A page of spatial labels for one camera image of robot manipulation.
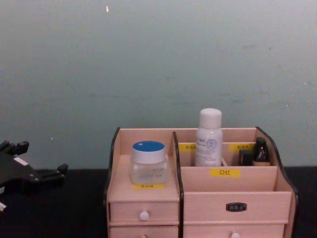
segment black surface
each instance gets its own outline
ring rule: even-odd
[[[297,238],[317,238],[317,167],[286,168],[300,193]],[[0,238],[106,238],[107,170],[70,170],[63,187],[1,197]]]

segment small bottle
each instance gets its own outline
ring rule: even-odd
[[[168,159],[164,144],[140,141],[132,146],[131,180],[134,184],[164,183],[168,179]]]
[[[218,109],[201,110],[196,139],[196,166],[221,166],[221,117]]]
[[[256,139],[253,166],[270,166],[268,147],[266,140],[262,137]]]

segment blue lid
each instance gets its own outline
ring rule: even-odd
[[[164,149],[164,144],[157,142],[157,141],[139,141],[135,143],[132,148],[138,151],[143,152],[154,152]]]

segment bottle label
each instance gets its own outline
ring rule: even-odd
[[[152,179],[161,179],[161,177],[164,176],[164,170],[165,169],[163,167],[156,167],[150,170],[143,170],[142,172],[137,173],[136,177],[138,181],[141,181],[141,183],[147,183]]]
[[[221,166],[221,147],[215,139],[197,138],[196,166]]]

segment clear plastic jar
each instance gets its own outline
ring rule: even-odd
[[[131,180],[134,184],[165,183],[168,159],[165,146],[157,141],[140,141],[132,146]]]

